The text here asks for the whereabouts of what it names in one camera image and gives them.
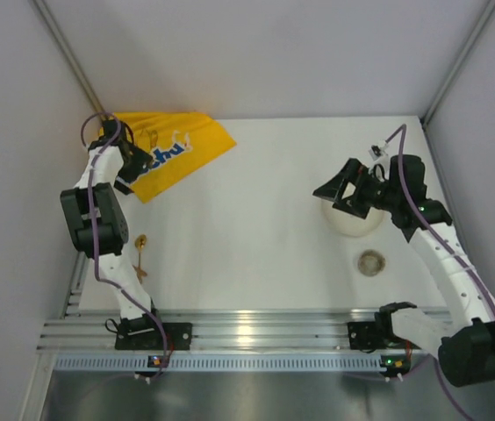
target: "black clamp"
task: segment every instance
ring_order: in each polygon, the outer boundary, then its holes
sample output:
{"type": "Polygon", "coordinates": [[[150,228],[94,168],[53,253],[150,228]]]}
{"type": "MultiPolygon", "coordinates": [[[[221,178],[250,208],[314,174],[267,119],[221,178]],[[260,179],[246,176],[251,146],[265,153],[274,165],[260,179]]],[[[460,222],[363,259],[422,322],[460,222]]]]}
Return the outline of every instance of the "black clamp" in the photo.
{"type": "MultiPolygon", "coordinates": [[[[155,309],[152,309],[152,312],[157,316],[155,309]]],[[[162,323],[162,326],[166,333],[168,346],[172,350],[190,350],[193,340],[192,323],[162,323]]],[[[163,348],[160,329],[147,314],[133,320],[123,318],[119,324],[112,318],[108,318],[105,320],[105,329],[117,334],[115,349],[118,351],[157,351],[163,348]]]]}
{"type": "MultiPolygon", "coordinates": [[[[365,219],[370,208],[387,211],[391,214],[392,223],[410,240],[415,231],[424,229],[405,199],[399,180],[398,157],[390,159],[390,176],[384,179],[383,172],[377,175],[375,166],[372,173],[359,160],[351,158],[341,171],[323,186],[314,190],[313,195],[333,202],[334,209],[365,219]],[[349,184],[355,186],[350,196],[344,196],[349,184]]],[[[441,202],[427,198],[425,164],[419,156],[404,155],[403,168],[407,187],[413,202],[418,206],[421,215],[429,224],[444,222],[452,224],[452,218],[441,202]]]]}
{"type": "MultiPolygon", "coordinates": [[[[111,146],[118,146],[123,157],[123,167],[119,170],[118,179],[114,182],[115,189],[128,195],[133,191],[128,187],[135,182],[141,174],[152,166],[154,158],[150,153],[143,151],[134,144],[134,134],[127,123],[121,121],[121,131],[111,146]]],[[[97,140],[91,142],[89,150],[104,146],[117,132],[117,120],[105,120],[102,123],[104,134],[97,140]]]]}
{"type": "Polygon", "coordinates": [[[390,303],[383,305],[374,313],[374,320],[377,327],[377,331],[384,340],[390,342],[398,342],[402,339],[394,335],[394,331],[391,325],[391,315],[398,310],[403,309],[417,309],[417,305],[413,303],[390,303]]]}

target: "yellow chips bag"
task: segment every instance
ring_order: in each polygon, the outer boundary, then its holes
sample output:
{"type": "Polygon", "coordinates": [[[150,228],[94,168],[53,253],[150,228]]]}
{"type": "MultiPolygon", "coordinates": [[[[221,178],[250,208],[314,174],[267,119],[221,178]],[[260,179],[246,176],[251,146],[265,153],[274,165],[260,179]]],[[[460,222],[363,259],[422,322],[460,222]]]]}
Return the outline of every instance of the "yellow chips bag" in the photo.
{"type": "Polygon", "coordinates": [[[120,112],[134,143],[154,162],[129,187],[146,203],[236,145],[224,128],[200,112],[120,112]]]}

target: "purple cable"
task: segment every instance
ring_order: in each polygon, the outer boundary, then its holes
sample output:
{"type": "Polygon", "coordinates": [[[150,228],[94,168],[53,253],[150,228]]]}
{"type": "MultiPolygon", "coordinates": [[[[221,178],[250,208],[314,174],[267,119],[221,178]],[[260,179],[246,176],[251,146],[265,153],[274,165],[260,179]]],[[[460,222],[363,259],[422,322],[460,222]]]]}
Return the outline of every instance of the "purple cable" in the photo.
{"type": "Polygon", "coordinates": [[[128,301],[130,301],[131,303],[136,305],[139,309],[142,310],[142,312],[147,314],[154,321],[157,328],[160,330],[161,341],[163,344],[163,361],[164,362],[162,363],[162,367],[160,367],[160,370],[158,370],[158,372],[152,378],[152,380],[155,380],[161,374],[161,369],[167,367],[167,365],[168,365],[168,361],[166,359],[166,355],[168,353],[168,339],[166,337],[166,332],[163,329],[163,325],[162,325],[160,319],[157,318],[152,313],[152,311],[150,311],[149,309],[144,307],[142,304],[140,304],[138,301],[136,301],[118,283],[116,283],[115,281],[112,281],[110,279],[101,278],[99,276],[99,235],[97,233],[97,215],[94,212],[94,209],[96,206],[95,206],[94,201],[93,201],[93,172],[94,172],[97,160],[103,154],[103,152],[105,152],[105,149],[107,149],[111,145],[111,143],[118,137],[118,135],[121,132],[121,128],[122,128],[122,124],[121,124],[120,120],[118,118],[116,118],[113,114],[111,114],[110,112],[105,112],[105,111],[97,112],[97,113],[89,116],[88,118],[86,118],[86,120],[82,124],[82,129],[80,130],[80,139],[81,139],[82,144],[84,146],[87,146],[87,144],[83,138],[83,131],[84,131],[86,125],[89,123],[89,121],[92,118],[99,117],[99,116],[106,116],[106,117],[114,118],[117,121],[117,130],[115,131],[113,136],[109,140],[107,140],[107,143],[105,143],[105,145],[102,146],[102,148],[99,150],[99,153],[96,156],[94,156],[94,158],[93,158],[93,160],[91,160],[91,164],[90,164],[90,177],[88,178],[88,206],[90,207],[91,231],[93,234],[94,275],[99,282],[107,283],[107,284],[111,285],[112,287],[115,287],[116,289],[118,289],[120,291],[120,293],[128,301]]]}
{"type": "MultiPolygon", "coordinates": [[[[427,220],[421,215],[420,210],[417,208],[415,203],[413,202],[412,195],[409,192],[409,189],[407,188],[407,183],[405,181],[405,174],[404,174],[404,142],[405,142],[405,133],[407,131],[407,125],[401,125],[389,138],[386,140],[386,142],[389,142],[390,140],[394,139],[398,133],[402,133],[400,140],[399,140],[399,150],[398,150],[398,174],[399,174],[399,181],[402,186],[402,190],[404,191],[405,195],[405,200],[407,203],[410,205],[412,208],[413,213],[417,217],[417,219],[431,232],[431,235],[441,244],[441,246],[444,247],[444,249],[453,255],[453,257],[456,259],[456,261],[462,266],[465,270],[466,273],[470,276],[472,281],[476,284],[477,289],[480,291],[482,296],[484,296],[484,300],[487,303],[488,307],[490,308],[491,314],[495,318],[495,303],[491,299],[490,293],[485,287],[484,283],[482,282],[481,279],[477,276],[476,272],[474,272],[470,266],[458,255],[455,254],[454,249],[444,240],[443,237],[439,235],[437,231],[434,230],[434,228],[427,222],[427,220]]],[[[454,399],[451,399],[450,401],[455,408],[461,413],[464,414],[462,408],[457,406],[456,401],[454,399]]]]}
{"type": "Polygon", "coordinates": [[[442,372],[441,372],[441,367],[439,366],[439,362],[435,358],[433,358],[433,364],[434,364],[434,372],[437,374],[437,380],[439,381],[439,384],[441,385],[441,389],[444,392],[447,399],[450,401],[450,403],[452,403],[452,406],[454,406],[455,410],[457,410],[460,413],[460,415],[462,415],[468,421],[474,421],[474,418],[472,418],[470,415],[468,415],[466,413],[466,411],[463,409],[463,407],[460,406],[460,404],[452,396],[452,393],[450,393],[450,390],[448,389],[447,383],[442,378],[442,372]]]}

